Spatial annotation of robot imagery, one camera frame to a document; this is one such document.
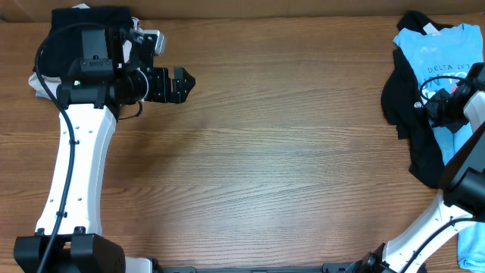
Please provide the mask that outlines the light blue printed t-shirt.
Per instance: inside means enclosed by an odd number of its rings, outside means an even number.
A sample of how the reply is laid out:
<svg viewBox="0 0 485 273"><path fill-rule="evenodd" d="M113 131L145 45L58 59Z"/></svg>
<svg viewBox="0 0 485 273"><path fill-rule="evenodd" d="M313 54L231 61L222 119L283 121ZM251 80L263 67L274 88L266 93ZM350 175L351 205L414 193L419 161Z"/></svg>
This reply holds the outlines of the light blue printed t-shirt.
<svg viewBox="0 0 485 273"><path fill-rule="evenodd" d="M452 93L471 65L483 61L483 37L479 26L460 24L439 30L426 24L423 34L407 27L394 43L402 50L418 81L419 96L430 98L440 89ZM458 266L484 271L484 224L476 223L458 234Z"/></svg>

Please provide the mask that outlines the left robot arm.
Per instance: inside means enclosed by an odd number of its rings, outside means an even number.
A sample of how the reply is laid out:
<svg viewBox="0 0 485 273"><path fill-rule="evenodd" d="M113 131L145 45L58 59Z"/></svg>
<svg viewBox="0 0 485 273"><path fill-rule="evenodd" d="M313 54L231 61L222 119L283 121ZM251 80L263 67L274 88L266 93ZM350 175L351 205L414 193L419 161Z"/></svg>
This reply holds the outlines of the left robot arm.
<svg viewBox="0 0 485 273"><path fill-rule="evenodd" d="M124 105L180 104L196 81L184 68L156 67L166 39L157 30L82 25L81 55L49 97L60 140L48 200L35 233L18 237L14 259L25 272L157 272L102 235L105 160Z"/></svg>

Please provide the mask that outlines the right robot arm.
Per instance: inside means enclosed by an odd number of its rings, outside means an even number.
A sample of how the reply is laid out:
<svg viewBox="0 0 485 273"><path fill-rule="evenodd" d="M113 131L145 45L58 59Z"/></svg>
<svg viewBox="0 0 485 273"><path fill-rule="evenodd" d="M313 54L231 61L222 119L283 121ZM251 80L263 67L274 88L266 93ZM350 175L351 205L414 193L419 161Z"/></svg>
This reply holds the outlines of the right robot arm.
<svg viewBox="0 0 485 273"><path fill-rule="evenodd" d="M346 272L418 272L449 239L484 220L484 64L473 64L453 93L438 91L425 109L435 127L455 133L468 124L473 133L445 166L425 212Z"/></svg>

